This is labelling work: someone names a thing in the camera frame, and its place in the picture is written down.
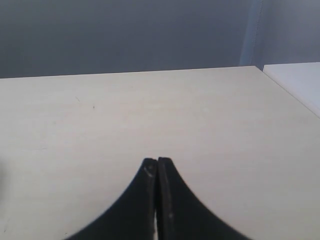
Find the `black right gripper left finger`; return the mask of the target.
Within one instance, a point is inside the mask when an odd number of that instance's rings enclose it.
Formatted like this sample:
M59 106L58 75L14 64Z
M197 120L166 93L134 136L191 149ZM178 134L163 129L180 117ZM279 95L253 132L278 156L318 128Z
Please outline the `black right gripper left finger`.
M69 240L152 240L158 162L145 158L122 195Z

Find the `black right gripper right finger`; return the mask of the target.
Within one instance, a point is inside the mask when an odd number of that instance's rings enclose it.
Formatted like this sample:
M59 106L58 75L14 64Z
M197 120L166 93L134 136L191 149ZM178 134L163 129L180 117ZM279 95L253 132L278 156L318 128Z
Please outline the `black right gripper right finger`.
M158 159L157 228L160 240L247 240L190 190L173 161Z

